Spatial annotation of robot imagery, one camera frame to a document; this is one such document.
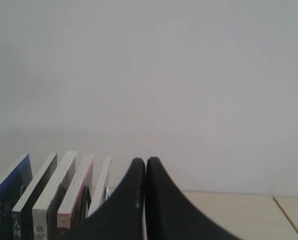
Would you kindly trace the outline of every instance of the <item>wall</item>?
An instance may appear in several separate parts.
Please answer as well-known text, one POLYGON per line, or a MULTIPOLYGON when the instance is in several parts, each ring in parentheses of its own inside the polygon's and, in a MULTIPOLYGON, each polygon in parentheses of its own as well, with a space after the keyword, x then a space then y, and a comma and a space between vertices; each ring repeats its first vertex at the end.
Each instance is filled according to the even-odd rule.
POLYGON ((66 150, 298 196, 298 1, 0 0, 0 174, 66 150))

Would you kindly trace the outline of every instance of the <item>book spine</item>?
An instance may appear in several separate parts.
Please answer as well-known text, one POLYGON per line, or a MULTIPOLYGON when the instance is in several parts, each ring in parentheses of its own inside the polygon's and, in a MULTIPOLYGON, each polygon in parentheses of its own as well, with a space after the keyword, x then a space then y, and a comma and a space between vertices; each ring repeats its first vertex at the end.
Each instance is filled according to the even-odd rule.
POLYGON ((13 240, 23 239, 23 230, 22 230, 22 221, 21 221, 20 212, 16 212, 16 211, 12 212, 12 231, 13 231, 13 240))
POLYGON ((34 240, 48 240, 47 211, 32 209, 34 240))

